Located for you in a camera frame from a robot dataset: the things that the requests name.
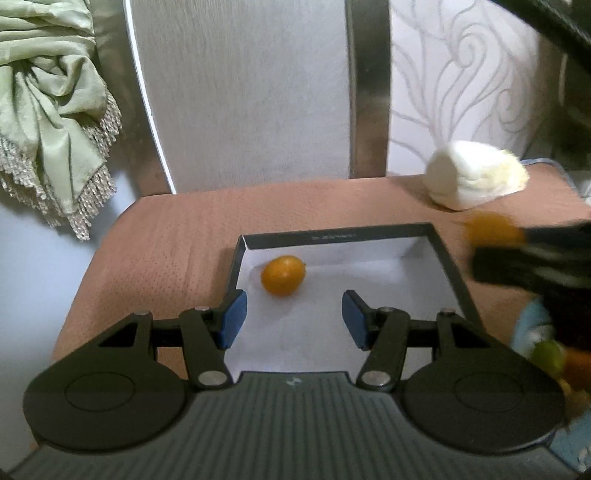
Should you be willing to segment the brown table mat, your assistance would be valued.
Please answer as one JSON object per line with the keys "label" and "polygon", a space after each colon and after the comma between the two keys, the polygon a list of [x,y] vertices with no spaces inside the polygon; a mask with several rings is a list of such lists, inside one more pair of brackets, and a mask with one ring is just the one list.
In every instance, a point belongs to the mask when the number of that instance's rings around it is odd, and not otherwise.
{"label": "brown table mat", "polygon": [[221,303],[242,235],[431,223],[465,270],[467,219],[437,207],[417,176],[145,197],[95,253],[53,356],[66,357],[134,311],[167,319]]}

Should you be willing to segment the orange tangerine with stem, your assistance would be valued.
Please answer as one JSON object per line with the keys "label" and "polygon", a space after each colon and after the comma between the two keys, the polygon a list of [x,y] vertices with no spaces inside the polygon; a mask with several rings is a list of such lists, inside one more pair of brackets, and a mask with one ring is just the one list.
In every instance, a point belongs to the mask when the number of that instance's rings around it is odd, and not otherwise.
{"label": "orange tangerine with stem", "polygon": [[573,389],[589,391],[591,386],[591,354],[567,348],[563,378]]}

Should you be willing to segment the black shallow box tray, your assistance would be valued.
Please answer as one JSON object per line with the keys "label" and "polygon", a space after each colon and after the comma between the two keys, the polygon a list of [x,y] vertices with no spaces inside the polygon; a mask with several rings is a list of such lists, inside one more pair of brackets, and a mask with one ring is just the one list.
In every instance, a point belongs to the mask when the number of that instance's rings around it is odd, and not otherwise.
{"label": "black shallow box tray", "polygon": [[[286,255],[305,265],[301,286],[287,297],[267,293],[260,274]],[[224,361],[232,377],[251,372],[358,375],[367,354],[342,320],[342,295],[354,290],[371,307],[395,307],[418,320],[453,309],[481,325],[481,316],[442,237],[431,223],[243,235],[228,288],[242,289],[245,322]]]}

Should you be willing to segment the small yellow orange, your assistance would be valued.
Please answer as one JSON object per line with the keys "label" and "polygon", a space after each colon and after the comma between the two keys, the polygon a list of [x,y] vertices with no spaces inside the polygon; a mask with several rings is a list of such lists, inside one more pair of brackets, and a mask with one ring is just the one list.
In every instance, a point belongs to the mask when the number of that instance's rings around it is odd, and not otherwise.
{"label": "small yellow orange", "polygon": [[495,212],[479,212],[465,224],[468,242],[477,247],[513,248],[525,243],[522,228],[507,216]]}
{"label": "small yellow orange", "polygon": [[260,274],[260,282],[267,293],[290,296],[304,282],[307,267],[300,258],[284,255],[271,260]]}

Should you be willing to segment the blue cartoon tiger plate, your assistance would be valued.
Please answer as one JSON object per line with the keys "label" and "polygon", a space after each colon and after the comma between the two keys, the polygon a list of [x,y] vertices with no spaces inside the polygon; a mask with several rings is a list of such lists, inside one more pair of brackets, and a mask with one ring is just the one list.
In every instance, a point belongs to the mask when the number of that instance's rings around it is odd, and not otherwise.
{"label": "blue cartoon tiger plate", "polygon": [[590,469],[590,353],[554,338],[551,320],[538,300],[531,301],[514,328],[511,348],[554,378],[565,397],[565,425],[551,450],[580,473]]}

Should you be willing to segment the white swirl pattern panel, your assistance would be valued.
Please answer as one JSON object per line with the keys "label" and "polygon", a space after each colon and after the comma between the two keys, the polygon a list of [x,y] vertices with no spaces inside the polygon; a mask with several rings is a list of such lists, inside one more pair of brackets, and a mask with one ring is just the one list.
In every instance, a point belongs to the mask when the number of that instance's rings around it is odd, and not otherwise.
{"label": "white swirl pattern panel", "polygon": [[548,157],[560,52],[491,1],[393,1],[387,171],[422,173],[455,140]]}

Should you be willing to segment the green tied curtain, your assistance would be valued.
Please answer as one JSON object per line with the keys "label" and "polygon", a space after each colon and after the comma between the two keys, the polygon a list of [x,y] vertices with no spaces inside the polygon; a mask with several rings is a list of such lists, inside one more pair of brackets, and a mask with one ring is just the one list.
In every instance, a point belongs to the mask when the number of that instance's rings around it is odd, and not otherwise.
{"label": "green tied curtain", "polygon": [[116,191],[107,160],[122,128],[95,54],[88,2],[2,2],[1,187],[81,241]]}

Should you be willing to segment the grey cabinet door panel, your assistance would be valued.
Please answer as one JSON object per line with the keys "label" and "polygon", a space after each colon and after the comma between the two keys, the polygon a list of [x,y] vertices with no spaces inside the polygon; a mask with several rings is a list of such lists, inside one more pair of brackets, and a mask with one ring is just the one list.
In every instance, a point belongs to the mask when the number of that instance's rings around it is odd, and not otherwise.
{"label": "grey cabinet door panel", "polygon": [[143,195],[346,178],[342,1],[94,1],[118,150]]}

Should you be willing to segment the napa cabbage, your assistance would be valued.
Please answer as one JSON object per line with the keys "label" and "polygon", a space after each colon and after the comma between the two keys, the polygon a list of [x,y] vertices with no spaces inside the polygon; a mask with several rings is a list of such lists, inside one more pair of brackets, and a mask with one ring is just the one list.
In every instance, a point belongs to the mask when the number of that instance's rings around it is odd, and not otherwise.
{"label": "napa cabbage", "polygon": [[523,191],[530,176],[511,151],[466,140],[439,148],[423,182],[430,198],[452,211],[465,211]]}

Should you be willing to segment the green lime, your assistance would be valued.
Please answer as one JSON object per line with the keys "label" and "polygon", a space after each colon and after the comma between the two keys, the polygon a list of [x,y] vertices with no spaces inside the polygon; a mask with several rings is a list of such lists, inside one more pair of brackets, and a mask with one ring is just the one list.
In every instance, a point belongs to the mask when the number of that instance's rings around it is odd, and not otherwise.
{"label": "green lime", "polygon": [[562,377],[565,366],[565,350],[556,341],[549,339],[538,342],[529,360],[554,379]]}

